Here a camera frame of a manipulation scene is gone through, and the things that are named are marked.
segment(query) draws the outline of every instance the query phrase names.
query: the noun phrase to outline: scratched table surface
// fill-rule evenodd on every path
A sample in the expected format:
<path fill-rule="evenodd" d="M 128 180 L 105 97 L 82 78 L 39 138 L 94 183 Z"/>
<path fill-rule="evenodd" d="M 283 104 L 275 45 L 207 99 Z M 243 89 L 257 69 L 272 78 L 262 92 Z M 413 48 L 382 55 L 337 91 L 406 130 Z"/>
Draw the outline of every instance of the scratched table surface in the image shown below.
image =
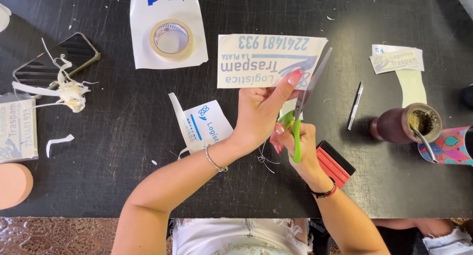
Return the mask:
<path fill-rule="evenodd" d="M 38 108 L 39 159 L 24 162 L 33 190 L 0 216 L 118 217 L 135 186 L 175 161 L 171 151 L 185 148 L 168 93 L 184 110 L 216 99 L 235 126 L 238 89 L 217 89 L 218 34 L 282 34 L 326 37 L 334 48 L 304 122 L 316 125 L 317 142 L 328 140 L 357 169 L 343 188 L 349 197 L 372 218 L 473 217 L 473 167 L 431 164 L 414 144 L 381 143 L 368 130 L 371 118 L 402 102 L 395 73 L 375 75 L 369 61 L 371 44 L 383 41 L 423 50 L 427 101 L 444 128 L 472 124 L 460 90 L 473 81 L 473 22 L 458 0 L 199 0 L 209 61 L 170 70 L 135 70 L 130 0 L 0 2 L 13 13 L 0 33 L 0 94 L 12 91 L 14 69 L 43 52 L 41 37 L 53 46 L 82 32 L 102 56 L 76 76 L 99 82 L 90 86 L 82 112 Z M 360 80 L 365 89 L 353 129 L 346 131 Z M 43 97 L 38 104 L 54 101 Z M 54 146 L 47 158 L 48 140 L 68 134 L 76 139 Z M 259 155 L 234 162 L 172 216 L 319 216 L 287 157 L 266 145 L 263 155 L 281 162 L 268 164 L 271 173 Z"/>

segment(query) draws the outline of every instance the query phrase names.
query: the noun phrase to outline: black bracelet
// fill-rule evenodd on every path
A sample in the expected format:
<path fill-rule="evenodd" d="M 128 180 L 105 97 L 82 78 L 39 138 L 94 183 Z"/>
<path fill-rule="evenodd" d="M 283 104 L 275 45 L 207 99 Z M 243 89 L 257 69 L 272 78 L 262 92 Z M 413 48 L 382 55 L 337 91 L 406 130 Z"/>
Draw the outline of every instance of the black bracelet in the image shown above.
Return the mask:
<path fill-rule="evenodd" d="M 312 195 L 314 195 L 317 199 L 328 197 L 330 194 L 332 194 L 332 192 L 334 192 L 337 185 L 335 184 L 335 180 L 331 176 L 328 175 L 328 177 L 332 180 L 332 182 L 334 182 L 334 187 L 330 191 L 324 193 L 317 193 L 313 192 L 309 187 L 310 193 L 312 193 Z"/>

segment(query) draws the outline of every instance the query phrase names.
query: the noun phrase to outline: smartphone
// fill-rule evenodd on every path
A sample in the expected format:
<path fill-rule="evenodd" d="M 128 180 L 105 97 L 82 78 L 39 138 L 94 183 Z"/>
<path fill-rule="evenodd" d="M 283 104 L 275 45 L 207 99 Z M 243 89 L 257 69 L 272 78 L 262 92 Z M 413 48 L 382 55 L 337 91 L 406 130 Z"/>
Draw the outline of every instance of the smartphone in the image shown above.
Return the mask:
<path fill-rule="evenodd" d="M 65 69 L 67 74 L 72 78 L 77 72 L 83 70 L 90 64 L 100 58 L 100 53 L 87 40 L 82 33 L 75 33 L 65 41 L 54 46 L 49 50 L 52 58 L 60 58 L 61 54 L 64 59 L 72 63 L 70 68 Z M 60 59 L 56 60 L 60 66 L 64 64 Z M 53 64 L 47 53 L 42 53 L 35 59 L 20 66 L 13 71 L 13 77 L 22 84 L 54 89 L 57 84 L 50 85 L 51 82 L 57 81 L 59 68 Z M 35 99 L 39 99 L 42 95 L 31 95 Z"/>

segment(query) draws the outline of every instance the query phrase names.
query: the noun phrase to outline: red squeegee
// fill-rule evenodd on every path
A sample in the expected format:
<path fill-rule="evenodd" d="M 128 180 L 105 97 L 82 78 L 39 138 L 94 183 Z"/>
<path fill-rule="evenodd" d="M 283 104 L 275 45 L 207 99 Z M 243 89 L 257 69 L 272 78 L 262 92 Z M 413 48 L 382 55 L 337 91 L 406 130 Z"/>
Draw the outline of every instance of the red squeegee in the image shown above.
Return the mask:
<path fill-rule="evenodd" d="M 317 159 L 323 171 L 331 176 L 338 188 L 342 188 L 356 169 L 332 145 L 323 140 L 317 147 Z"/>

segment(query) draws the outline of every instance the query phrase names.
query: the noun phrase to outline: woman's left hand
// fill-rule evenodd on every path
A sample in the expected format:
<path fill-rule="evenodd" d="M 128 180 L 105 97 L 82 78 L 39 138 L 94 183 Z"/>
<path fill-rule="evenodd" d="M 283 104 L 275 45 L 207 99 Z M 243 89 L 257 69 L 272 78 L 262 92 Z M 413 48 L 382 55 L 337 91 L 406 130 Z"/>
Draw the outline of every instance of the woman's left hand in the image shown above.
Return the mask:
<path fill-rule="evenodd" d="M 248 154 L 258 148 L 273 132 L 279 110 L 285 101 L 297 97 L 294 90 L 301 71 L 284 77 L 275 88 L 241 88 L 238 99 L 238 120 L 229 139 Z"/>

